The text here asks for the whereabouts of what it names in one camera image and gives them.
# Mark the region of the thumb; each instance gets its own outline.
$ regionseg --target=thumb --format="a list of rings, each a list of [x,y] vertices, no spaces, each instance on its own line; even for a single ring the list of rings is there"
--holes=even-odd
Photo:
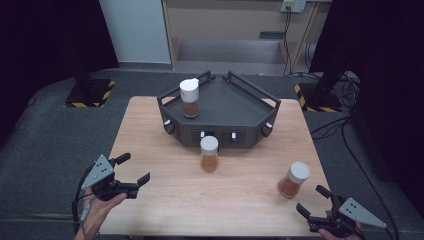
[[[333,234],[331,234],[329,231],[325,230],[325,229],[318,229],[318,233],[319,235],[321,235],[321,237],[323,237],[325,240],[333,240],[334,236]]]
[[[111,210],[112,208],[121,204],[126,198],[127,198],[126,193],[121,193],[119,195],[116,195],[114,198],[108,201],[108,205],[107,205],[108,209]]]

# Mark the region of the brown liquid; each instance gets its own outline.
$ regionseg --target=brown liquid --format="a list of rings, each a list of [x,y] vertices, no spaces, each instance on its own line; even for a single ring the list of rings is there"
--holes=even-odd
[[[206,156],[202,155],[202,160],[200,162],[203,170],[205,172],[213,172],[218,167],[218,156]]]
[[[196,102],[192,102],[192,103],[185,103],[183,102],[184,105],[184,116],[186,117],[196,117],[199,114],[199,103]]]
[[[290,178],[285,177],[278,183],[278,190],[284,196],[292,198],[299,192],[300,186],[301,184],[294,183]]]

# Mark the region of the table top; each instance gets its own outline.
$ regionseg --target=table top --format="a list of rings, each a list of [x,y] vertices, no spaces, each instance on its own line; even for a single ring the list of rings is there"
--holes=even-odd
[[[251,149],[220,149],[212,173],[200,167],[200,149],[186,148],[163,129],[156,97],[133,97],[110,158],[131,153],[116,179],[135,183],[150,172],[137,199],[115,207],[100,233],[132,236],[317,236],[296,210],[325,217],[328,188],[298,101],[283,99],[274,130]],[[277,184],[291,163],[306,163],[310,178],[292,199]]]

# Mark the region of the gray metal bracket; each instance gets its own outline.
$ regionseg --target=gray metal bracket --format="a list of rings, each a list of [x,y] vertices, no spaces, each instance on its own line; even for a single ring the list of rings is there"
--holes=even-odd
[[[109,163],[109,160],[107,160],[105,156],[100,155],[99,159],[97,159],[97,161],[94,163],[93,169],[91,169],[90,173],[85,178],[81,189],[85,190],[88,187],[91,187],[114,172],[115,171],[113,170],[112,165]]]
[[[353,200],[353,198],[348,198],[339,208],[339,211],[340,213],[354,221],[381,228],[387,227],[387,225],[383,221],[381,221],[367,209],[362,207],[361,204]]]

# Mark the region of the yellow and black hazard tape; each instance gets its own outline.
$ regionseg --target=yellow and black hazard tape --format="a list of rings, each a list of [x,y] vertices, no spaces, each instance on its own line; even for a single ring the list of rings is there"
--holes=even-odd
[[[305,98],[303,97],[302,91],[299,85],[294,86],[294,90],[296,91],[297,98],[299,99],[300,107],[304,112],[341,112],[341,108],[331,108],[331,107],[309,107]]]
[[[112,91],[113,86],[115,86],[115,81],[110,81],[108,88],[106,89],[105,94],[103,95],[103,98],[99,102],[70,102],[65,103],[64,107],[103,107],[103,105],[106,103],[106,100],[109,98],[110,93]]]

